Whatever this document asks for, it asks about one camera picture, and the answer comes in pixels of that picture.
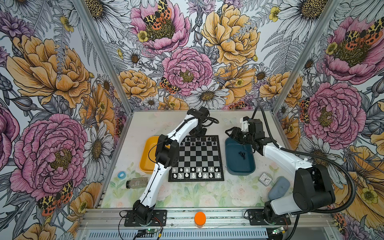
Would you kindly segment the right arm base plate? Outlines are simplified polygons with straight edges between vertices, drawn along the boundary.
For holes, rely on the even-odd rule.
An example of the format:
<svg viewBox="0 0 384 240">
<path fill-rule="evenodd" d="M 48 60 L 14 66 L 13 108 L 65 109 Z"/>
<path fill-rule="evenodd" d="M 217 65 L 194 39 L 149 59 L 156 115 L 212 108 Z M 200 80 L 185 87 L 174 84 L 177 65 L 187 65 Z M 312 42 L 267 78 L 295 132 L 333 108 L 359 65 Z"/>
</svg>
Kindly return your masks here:
<svg viewBox="0 0 384 240">
<path fill-rule="evenodd" d="M 244 218 L 251 226 L 289 226 L 292 223 L 288 215 L 276 215 L 274 212 L 262 209 L 248 209 L 244 213 Z"/>
</svg>

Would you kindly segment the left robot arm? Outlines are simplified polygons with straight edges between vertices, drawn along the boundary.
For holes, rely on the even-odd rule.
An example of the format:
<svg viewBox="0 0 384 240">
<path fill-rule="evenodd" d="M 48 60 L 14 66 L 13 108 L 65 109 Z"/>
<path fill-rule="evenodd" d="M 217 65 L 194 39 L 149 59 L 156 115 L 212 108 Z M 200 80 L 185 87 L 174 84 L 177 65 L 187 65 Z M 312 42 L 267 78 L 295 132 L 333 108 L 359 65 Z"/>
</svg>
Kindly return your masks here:
<svg viewBox="0 0 384 240">
<path fill-rule="evenodd" d="M 180 145 L 188 135 L 203 137 L 207 132 L 206 121 L 217 124 L 216 119 L 210 118 L 207 108 L 190 109 L 183 121 L 169 134 L 160 135 L 155 151 L 155 168 L 145 188 L 144 193 L 133 205 L 133 215 L 140 224 L 147 225 L 153 217 L 157 197 L 166 177 L 166 173 L 180 159 Z"/>
</svg>

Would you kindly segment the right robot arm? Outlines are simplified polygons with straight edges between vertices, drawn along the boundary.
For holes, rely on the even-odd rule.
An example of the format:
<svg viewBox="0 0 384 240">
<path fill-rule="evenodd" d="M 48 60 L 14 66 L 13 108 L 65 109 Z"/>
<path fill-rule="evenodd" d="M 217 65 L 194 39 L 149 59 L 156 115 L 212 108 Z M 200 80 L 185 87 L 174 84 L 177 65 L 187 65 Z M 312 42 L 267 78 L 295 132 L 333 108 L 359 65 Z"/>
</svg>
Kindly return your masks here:
<svg viewBox="0 0 384 240">
<path fill-rule="evenodd" d="M 241 145 L 250 145 L 254 152 L 272 160 L 294 177 L 293 192 L 265 203 L 264 220 L 271 224 L 288 214 L 304 214 L 331 205 L 336 197 L 326 167 L 301 159 L 288 152 L 271 137 L 267 124 L 244 117 L 241 127 L 232 127 L 226 135 Z"/>
</svg>

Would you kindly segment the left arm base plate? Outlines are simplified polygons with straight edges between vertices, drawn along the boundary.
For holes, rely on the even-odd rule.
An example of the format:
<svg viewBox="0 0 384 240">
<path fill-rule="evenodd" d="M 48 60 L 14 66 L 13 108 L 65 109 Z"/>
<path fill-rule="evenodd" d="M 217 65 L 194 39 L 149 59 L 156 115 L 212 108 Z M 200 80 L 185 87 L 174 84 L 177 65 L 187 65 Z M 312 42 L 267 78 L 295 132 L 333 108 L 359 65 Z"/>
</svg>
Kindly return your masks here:
<svg viewBox="0 0 384 240">
<path fill-rule="evenodd" d="M 127 212 L 125 216 L 125 227 L 164 227 L 167 222 L 167 210 L 153 210 L 150 215 L 144 214 L 141 218 L 134 210 Z"/>
</svg>

